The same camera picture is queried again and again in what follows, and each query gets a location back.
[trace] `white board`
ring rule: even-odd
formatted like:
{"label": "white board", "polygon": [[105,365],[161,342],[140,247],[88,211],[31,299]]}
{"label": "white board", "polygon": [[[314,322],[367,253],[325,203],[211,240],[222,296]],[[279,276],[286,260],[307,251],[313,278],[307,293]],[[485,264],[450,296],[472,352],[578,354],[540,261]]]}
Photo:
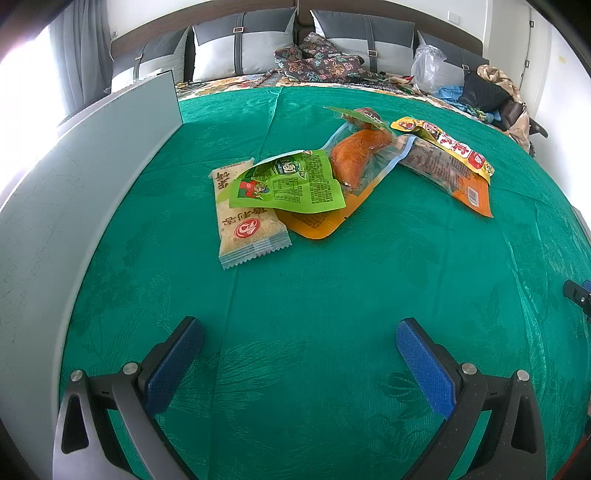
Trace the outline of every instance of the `white board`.
{"label": "white board", "polygon": [[0,210],[0,418],[42,479],[52,476],[61,355],[80,284],[129,188],[182,124],[170,72],[76,117]]}

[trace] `nutrition label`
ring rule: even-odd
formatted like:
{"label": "nutrition label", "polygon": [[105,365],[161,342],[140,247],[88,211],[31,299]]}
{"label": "nutrition label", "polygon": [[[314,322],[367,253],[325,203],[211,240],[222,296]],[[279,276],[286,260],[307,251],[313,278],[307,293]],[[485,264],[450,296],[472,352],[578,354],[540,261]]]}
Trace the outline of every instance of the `nutrition label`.
{"label": "nutrition label", "polygon": [[306,155],[306,168],[310,175],[310,196],[312,203],[332,202],[330,182],[322,172],[322,163],[318,155]]}
{"label": "nutrition label", "polygon": [[279,179],[273,181],[273,194],[278,200],[300,202],[301,187],[297,179]]}

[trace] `curtain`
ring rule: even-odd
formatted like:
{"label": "curtain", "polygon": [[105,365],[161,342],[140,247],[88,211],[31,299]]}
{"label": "curtain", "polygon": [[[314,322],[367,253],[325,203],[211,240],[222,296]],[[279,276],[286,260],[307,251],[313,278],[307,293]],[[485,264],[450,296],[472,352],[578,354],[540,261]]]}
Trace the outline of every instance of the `curtain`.
{"label": "curtain", "polygon": [[111,90],[113,60],[106,0],[74,0],[49,26],[66,115]]}

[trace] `red logo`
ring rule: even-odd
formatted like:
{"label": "red logo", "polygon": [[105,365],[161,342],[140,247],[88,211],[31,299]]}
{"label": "red logo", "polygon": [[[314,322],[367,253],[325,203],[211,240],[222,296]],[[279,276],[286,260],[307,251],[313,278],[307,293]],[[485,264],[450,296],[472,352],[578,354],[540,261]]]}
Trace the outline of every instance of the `red logo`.
{"label": "red logo", "polygon": [[486,162],[486,159],[482,155],[474,151],[471,152],[470,156],[468,157],[468,163],[476,169],[482,168],[484,162]]}
{"label": "red logo", "polygon": [[256,232],[260,226],[261,221],[258,218],[249,218],[236,227],[234,235],[238,238],[247,238]]}

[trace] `white wall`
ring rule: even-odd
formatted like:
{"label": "white wall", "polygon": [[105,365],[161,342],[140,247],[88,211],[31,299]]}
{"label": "white wall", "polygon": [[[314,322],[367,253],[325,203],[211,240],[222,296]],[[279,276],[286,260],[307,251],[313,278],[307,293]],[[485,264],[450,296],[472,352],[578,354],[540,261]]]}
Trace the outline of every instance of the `white wall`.
{"label": "white wall", "polygon": [[[484,56],[517,85],[521,83],[521,99],[535,117],[550,58],[551,25],[524,0],[489,0],[488,8]],[[526,57],[530,66],[521,79]]]}
{"label": "white wall", "polygon": [[553,26],[548,73],[535,119],[548,131],[531,140],[538,163],[591,225],[591,169],[586,125],[591,111],[591,79],[566,40]]}
{"label": "white wall", "polygon": [[[396,3],[443,20],[447,20],[449,11],[457,13],[458,26],[482,40],[489,1],[492,0],[398,0]],[[155,18],[199,3],[202,0],[107,0],[111,34],[121,36]]]}

